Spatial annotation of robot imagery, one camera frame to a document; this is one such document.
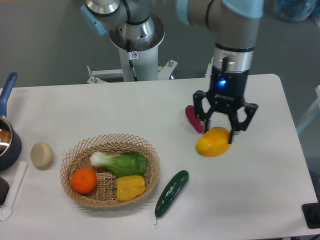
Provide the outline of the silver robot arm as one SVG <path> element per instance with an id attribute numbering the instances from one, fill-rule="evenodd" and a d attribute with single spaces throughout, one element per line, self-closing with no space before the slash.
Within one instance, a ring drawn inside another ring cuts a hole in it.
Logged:
<path id="1" fill-rule="evenodd" d="M 228 116 L 231 130 L 245 131 L 257 105 L 244 99 L 260 19 L 261 0 L 179 0 L 181 21 L 216 34 L 208 91 L 193 94 L 194 115 L 210 128 L 218 112 Z M 87 0 L 80 8 L 89 27 L 98 35 L 108 34 L 118 48 L 126 82 L 158 80 L 158 47 L 165 29 L 150 10 L 148 0 Z"/>

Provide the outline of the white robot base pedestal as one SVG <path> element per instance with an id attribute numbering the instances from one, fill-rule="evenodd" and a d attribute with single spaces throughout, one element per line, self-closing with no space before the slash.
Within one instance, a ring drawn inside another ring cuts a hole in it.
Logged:
<path id="1" fill-rule="evenodd" d="M 91 70 L 87 66 L 88 84 L 109 82 L 142 82 L 156 80 L 173 80 L 178 62 L 169 59 L 163 66 L 158 65 L 158 47 L 143 51 L 127 51 L 117 48 L 121 68 L 110 70 Z"/>

